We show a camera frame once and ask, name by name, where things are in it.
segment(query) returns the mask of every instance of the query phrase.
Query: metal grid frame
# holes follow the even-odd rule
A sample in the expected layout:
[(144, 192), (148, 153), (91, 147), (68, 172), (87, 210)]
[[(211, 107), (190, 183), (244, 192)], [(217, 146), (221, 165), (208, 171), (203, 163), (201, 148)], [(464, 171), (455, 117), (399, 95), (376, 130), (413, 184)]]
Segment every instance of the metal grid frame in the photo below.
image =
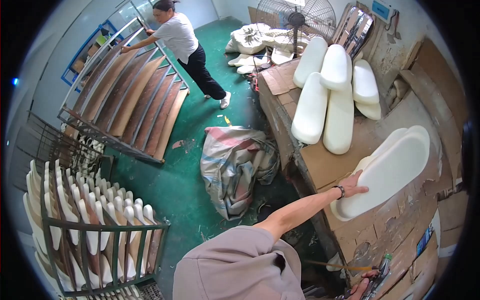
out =
[(25, 176), (30, 170), (30, 161), (36, 162), (36, 167), (44, 172), (45, 162), (59, 159), (60, 165), (70, 168), (73, 172), (80, 172), (88, 176), (97, 172), (101, 162), (106, 159), (110, 168), (106, 175), (109, 178), (113, 166), (114, 156), (107, 156), (101, 152), (65, 135), (51, 126), (39, 116), (28, 111), (27, 121), (20, 127), (15, 140), (15, 149), (12, 155), (12, 184), (17, 189), (26, 192)]
[[(82, 113), (84, 112), (85, 108), (87, 107), (88, 105), (88, 102), (93, 94), (93, 92), (95, 91), (96, 87), (98, 86), (98, 84), (100, 83), (100, 81), (102, 80), (102, 78), (104, 77), (104, 75), (107, 73), (107, 71), (109, 70), (109, 68), (111, 67), (111, 65), (113, 64), (113, 61), (115, 60), (115, 58), (120, 55), (119, 53), (116, 53), (114, 58), (108, 63), (108, 65), (102, 70), (100, 76), (97, 78), (96, 82), (94, 83), (91, 91), (88, 93), (81, 109), (79, 112), (76, 112), (75, 110), (71, 109), (70, 107), (68, 107), (68, 98), (69, 96), (71, 95), (72, 91), (75, 90), (75, 88), (78, 87), (78, 85), (80, 84), (80, 81), (81, 81), (81, 78), (83, 78), (83, 76), (88, 73), (92, 67), (93, 67), (93, 62), (96, 61), (96, 59), (99, 57), (99, 55), (105, 51), (108, 47), (107, 45), (110, 44), (110, 42), (115, 39), (121, 32), (123, 32), (125, 29), (127, 29), (129, 26), (131, 26), (132, 24), (134, 24), (135, 22), (138, 22), (141, 26), (141, 28), (139, 30), (137, 30), (130, 38), (129, 40), (127, 41), (127, 44), (133, 39), (135, 38), (140, 32), (142, 32), (143, 30), (145, 30), (146, 28), (148, 28), (148, 25), (143, 21), (141, 20), (141, 15), (133, 18), (130, 22), (128, 22), (122, 29), (120, 29), (118, 32), (116, 32), (112, 37), (110, 37), (110, 39), (105, 42), (104, 45), (102, 45), (102, 47), (95, 53), (95, 55), (87, 62), (87, 64), (85, 64), (84, 68), (82, 69), (82, 72), (80, 72), (80, 74), (78, 75), (77, 79), (75, 80), (75, 82), (73, 83), (73, 85), (70, 87), (70, 90), (68, 91), (67, 95), (65, 96), (65, 99), (63, 101), (63, 104), (60, 108), (60, 111), (58, 113), (58, 118), (60, 120), (62, 120), (63, 122), (69, 124), (70, 126), (72, 126), (73, 128), (77, 129), (78, 131), (82, 132), (82, 134), (88, 136), (88, 137), (91, 137), (93, 139), (96, 139), (98, 140), (99, 142), (105, 144), (105, 146), (108, 146), (108, 147), (111, 147), (121, 153), (125, 153), (129, 156), (132, 156), (132, 157), (135, 157), (137, 159), (140, 159), (140, 160), (146, 160), (146, 161), (151, 161), (151, 162), (155, 162), (155, 163), (163, 163), (164, 160), (158, 160), (150, 155), (148, 155), (147, 153), (143, 152), (145, 150), (145, 146), (146, 146), (146, 141), (148, 141), (148, 138), (150, 136), (150, 133), (152, 131), (152, 128), (153, 128), (153, 123), (152, 125), (150, 126), (149, 130), (148, 130), (148, 134), (147, 134), (147, 137), (145, 138), (145, 143), (143, 144), (143, 147), (141, 150), (139, 149), (136, 149), (135, 147), (133, 147), (133, 144), (135, 142), (135, 139), (137, 137), (137, 134), (138, 134), (138, 131), (144, 121), (144, 118), (145, 118), (145, 115), (152, 103), (152, 100), (156, 94), (156, 92), (158, 91), (158, 89), (160, 88), (161, 84), (163, 83), (164, 79), (166, 78), (166, 76), (168, 75), (171, 75), (171, 74), (175, 74), (175, 77), (178, 76), (178, 80), (175, 81), (175, 78), (172, 80), (172, 83), (169, 85), (168, 87), (168, 90), (165, 92), (165, 95), (168, 95), (168, 93), (170, 92), (172, 86), (174, 83), (177, 83), (177, 82), (181, 82), (182, 85), (180, 87), (180, 90), (184, 90), (184, 89), (188, 89), (188, 85), (187, 83), (185, 82), (185, 80), (183, 79), (182, 75), (178, 72), (177, 68), (175, 67), (175, 65), (172, 63), (172, 61), (170, 60), (170, 58), (166, 55), (166, 53), (164, 52), (164, 50), (162, 49), (162, 47), (160, 46), (160, 44), (158, 42), (155, 42), (155, 45), (156, 45), (156, 49), (157, 50), (154, 50), (154, 53), (157, 52), (157, 51), (160, 51), (162, 53), (162, 55), (165, 56), (165, 60), (168, 62), (168, 65), (164, 65), (164, 66), (159, 66), (157, 69), (160, 69), (160, 68), (165, 68), (167, 67), (168, 70), (166, 71), (165, 73), (165, 76), (163, 76), (163, 78), (160, 80), (158, 86), (156, 87), (155, 89), (155, 92), (152, 94), (151, 98), (149, 99), (149, 101), (147, 102), (147, 105), (146, 107), (144, 108), (144, 112), (143, 112), (143, 115), (141, 117), (141, 120), (140, 122), (138, 123), (137, 125), (137, 128), (135, 130), (135, 134), (133, 136), (133, 139), (130, 143), (125, 143), (124, 141), (122, 141), (120, 138), (116, 137), (116, 136), (113, 136), (111, 134), (108, 133), (108, 130), (110, 129), (111, 125), (112, 125), (112, 122), (113, 120), (115, 119), (115, 116), (118, 112), (118, 108), (120, 107), (122, 101), (118, 104), (117, 106), (117, 109), (115, 110), (113, 116), (111, 117), (109, 123), (108, 123), (108, 126), (107, 126), (107, 129), (106, 130), (103, 130), (101, 128), (99, 128), (98, 126), (95, 125), (95, 121), (98, 119), (98, 115), (101, 111), (101, 108), (99, 108), (99, 110), (97, 111), (95, 117), (94, 117), (94, 120), (93, 121), (88, 121), (86, 120), (85, 118), (82, 117)], [(103, 107), (105, 102), (106, 102), (106, 99), (108, 98), (108, 96), (110, 95), (112, 89), (114, 87), (114, 84), (112, 85), (112, 87), (109, 89), (107, 95), (104, 97), (104, 99), (102, 100), (102, 103), (101, 103), (101, 106), (100, 107)], [(162, 105), (159, 106), (159, 108), (157, 109), (156, 111), (156, 114), (155, 114), (155, 119), (157, 118), (158, 114), (160, 113), (160, 109), (162, 107)]]

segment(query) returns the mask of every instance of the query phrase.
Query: electrical box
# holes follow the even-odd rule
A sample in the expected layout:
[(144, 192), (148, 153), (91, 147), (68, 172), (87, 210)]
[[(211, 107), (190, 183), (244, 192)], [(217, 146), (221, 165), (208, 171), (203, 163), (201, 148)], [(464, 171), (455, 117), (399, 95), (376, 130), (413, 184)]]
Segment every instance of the electrical box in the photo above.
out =
[(394, 8), (389, 2), (386, 0), (373, 0), (371, 8), (371, 11), (387, 24), (390, 23), (390, 18), (394, 12)]

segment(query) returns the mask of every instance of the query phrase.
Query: green painted floor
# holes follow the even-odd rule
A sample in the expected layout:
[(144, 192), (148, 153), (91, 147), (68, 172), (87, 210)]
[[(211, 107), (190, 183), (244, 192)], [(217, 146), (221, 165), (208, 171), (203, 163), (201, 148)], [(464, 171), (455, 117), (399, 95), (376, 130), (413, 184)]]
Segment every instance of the green painted floor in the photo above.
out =
[[(206, 52), (207, 69), (225, 90), (232, 93), (228, 108), (220, 110), (219, 101), (205, 100), (197, 85), (175, 62), (188, 82), (191, 93), (185, 99), (176, 120), (164, 165), (147, 164), (112, 149), (106, 150), (106, 154), (118, 157), (112, 181), (132, 190), (135, 198), (142, 198), (144, 204), (152, 205), (157, 216), (166, 217), (171, 222), (161, 262), (162, 270), (157, 278), (166, 299), (171, 299), (175, 266), (189, 250), (201, 244), (204, 239), (211, 239), (228, 228), (239, 224), (252, 225), (256, 222), (258, 206), (271, 197), (284, 197), (288, 202), (298, 199), (293, 186), (286, 182), (283, 176), (277, 175), (271, 185), (255, 185), (254, 201), (241, 220), (226, 222), (216, 212), (205, 191), (199, 167), (205, 138), (204, 129), (210, 126), (227, 126), (225, 117), (232, 125), (266, 129), (266, 119), (249, 83), (236, 73), (235, 67), (227, 64), (238, 54), (224, 54), (230, 32), (241, 26), (242, 23), (238, 20), (225, 19), (195, 30)], [(173, 148), (173, 144), (178, 141), (183, 141), (182, 146)], [(314, 236), (311, 236), (311, 240), (308, 237), (308, 244), (315, 243)]]

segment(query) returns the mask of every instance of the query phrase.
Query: person's hand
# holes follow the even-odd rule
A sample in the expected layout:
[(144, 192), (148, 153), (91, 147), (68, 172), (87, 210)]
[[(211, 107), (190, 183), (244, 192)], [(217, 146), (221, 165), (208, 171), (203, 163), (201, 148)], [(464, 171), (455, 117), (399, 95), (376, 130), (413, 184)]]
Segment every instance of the person's hand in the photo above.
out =
[(351, 197), (355, 194), (368, 192), (368, 187), (357, 186), (357, 182), (359, 181), (359, 177), (362, 172), (363, 170), (357, 171), (357, 173), (352, 174), (340, 181), (339, 185), (343, 186), (345, 189), (345, 198)]
[(363, 293), (366, 291), (368, 287), (368, 283), (370, 282), (369, 277), (373, 277), (377, 274), (379, 274), (379, 270), (371, 270), (368, 271), (367, 273), (362, 274), (362, 278), (364, 278), (359, 284), (356, 284), (352, 287), (350, 290), (350, 297), (348, 300), (360, 300)]
[(121, 53), (127, 53), (127, 52), (130, 51), (130, 50), (131, 50), (131, 49), (130, 49), (129, 46), (122, 46), (120, 52), (121, 52)]

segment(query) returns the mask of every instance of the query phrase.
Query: woman's gray t-shirt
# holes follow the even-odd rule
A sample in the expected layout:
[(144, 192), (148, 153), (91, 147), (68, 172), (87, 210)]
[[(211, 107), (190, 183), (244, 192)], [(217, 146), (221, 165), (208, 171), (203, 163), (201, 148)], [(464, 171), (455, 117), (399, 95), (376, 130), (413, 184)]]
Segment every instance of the woman's gray t-shirt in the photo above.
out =
[(198, 39), (193, 33), (192, 24), (183, 13), (171, 17), (152, 35), (162, 39), (165, 46), (184, 64), (188, 64), (188, 57), (198, 48)]

